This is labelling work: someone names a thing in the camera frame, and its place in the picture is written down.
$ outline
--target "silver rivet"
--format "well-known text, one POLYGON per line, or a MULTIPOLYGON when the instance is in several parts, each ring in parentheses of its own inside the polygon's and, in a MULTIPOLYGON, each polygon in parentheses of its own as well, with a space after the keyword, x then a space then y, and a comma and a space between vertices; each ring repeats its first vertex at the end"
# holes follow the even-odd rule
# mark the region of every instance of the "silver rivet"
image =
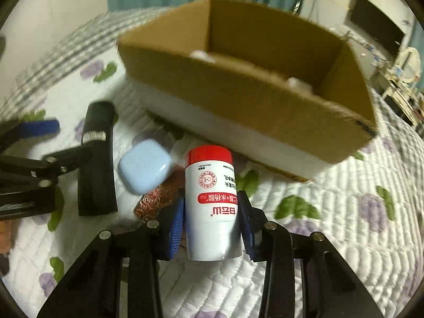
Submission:
POLYGON ((52 156, 48 156, 47 158, 46 158, 46 161, 48 161, 48 162, 51 162, 51 163, 54 163, 54 162, 56 162, 56 158, 54 158, 54 157, 52 157, 52 156))
POLYGON ((43 179, 43 180, 40 180, 40 181, 38 182, 38 186, 39 186, 40 188, 47 188, 47 187, 49 187, 50 185, 52 185, 52 182, 51 182, 51 180, 48 180, 48 179, 43 179))
POLYGON ((265 222, 264 226, 265 226, 266 229, 276 229, 277 228, 277 224, 273 221, 265 222))
POLYGON ((158 220, 150 220, 149 222, 147 222, 147 227, 154 229, 154 228, 158 228, 159 227, 159 221, 158 220))
POLYGON ((99 234, 99 238, 101 240, 106 240, 106 239, 109 239, 111 235, 112 233, 110 233, 110 231, 101 231, 99 234))
POLYGON ((312 233, 312 238, 317 242, 322 242, 324 240, 324 235, 320 232, 314 232, 312 233))

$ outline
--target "white bottle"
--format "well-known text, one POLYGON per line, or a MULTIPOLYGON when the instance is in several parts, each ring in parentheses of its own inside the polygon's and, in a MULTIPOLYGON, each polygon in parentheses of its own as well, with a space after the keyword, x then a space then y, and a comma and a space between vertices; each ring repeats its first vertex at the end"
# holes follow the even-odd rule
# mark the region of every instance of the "white bottle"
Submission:
POLYGON ((185 199, 188 258, 218 261, 241 256, 237 190, 228 149, 201 146, 188 152, 185 199))

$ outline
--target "light blue case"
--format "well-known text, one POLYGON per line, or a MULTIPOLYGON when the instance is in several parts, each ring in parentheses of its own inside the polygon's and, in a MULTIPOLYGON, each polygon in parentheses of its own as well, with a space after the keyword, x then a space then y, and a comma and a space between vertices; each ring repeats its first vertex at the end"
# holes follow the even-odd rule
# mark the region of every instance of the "light blue case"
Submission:
POLYGON ((173 162, 168 152, 156 141, 145 140, 119 161, 119 171, 130 189, 147 194, 171 174, 173 162))

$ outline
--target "open cardboard box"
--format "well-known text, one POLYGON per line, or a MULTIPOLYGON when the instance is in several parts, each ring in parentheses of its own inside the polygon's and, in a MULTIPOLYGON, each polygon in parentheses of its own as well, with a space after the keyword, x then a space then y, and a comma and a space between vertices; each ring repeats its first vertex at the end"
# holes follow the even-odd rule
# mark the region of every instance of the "open cardboard box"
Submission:
POLYGON ((285 173, 312 178, 376 135, 348 44, 266 5, 197 0, 128 31, 118 49, 154 113, 285 173))

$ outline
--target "television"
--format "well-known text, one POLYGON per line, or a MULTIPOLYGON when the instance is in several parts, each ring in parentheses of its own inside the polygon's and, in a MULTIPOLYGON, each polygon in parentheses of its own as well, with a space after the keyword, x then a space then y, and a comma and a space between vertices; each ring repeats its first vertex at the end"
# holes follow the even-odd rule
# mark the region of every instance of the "television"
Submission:
POLYGON ((349 19, 396 58, 405 34, 375 5, 368 0, 356 0, 349 19))

